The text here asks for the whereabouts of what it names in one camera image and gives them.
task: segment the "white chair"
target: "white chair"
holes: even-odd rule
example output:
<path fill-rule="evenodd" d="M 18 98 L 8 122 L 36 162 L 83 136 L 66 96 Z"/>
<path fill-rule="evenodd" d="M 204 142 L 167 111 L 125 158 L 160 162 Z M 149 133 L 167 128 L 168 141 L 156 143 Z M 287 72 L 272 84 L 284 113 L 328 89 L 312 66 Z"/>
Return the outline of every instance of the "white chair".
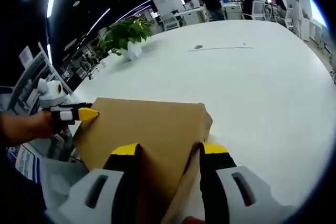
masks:
<path fill-rule="evenodd" d="M 293 8 L 287 8 L 285 18 L 276 16 L 276 21 L 279 24 L 284 25 L 288 30 L 293 31 L 294 30 L 293 13 L 294 13 Z"/>
<path fill-rule="evenodd" d="M 180 27 L 179 21 L 173 14 L 161 16 L 161 20 L 163 22 L 163 28 L 165 31 Z"/>
<path fill-rule="evenodd" d="M 242 13 L 242 19 L 245 19 L 246 16 L 251 17 L 253 20 L 266 20 L 265 3 L 261 1 L 253 1 L 252 14 Z"/>

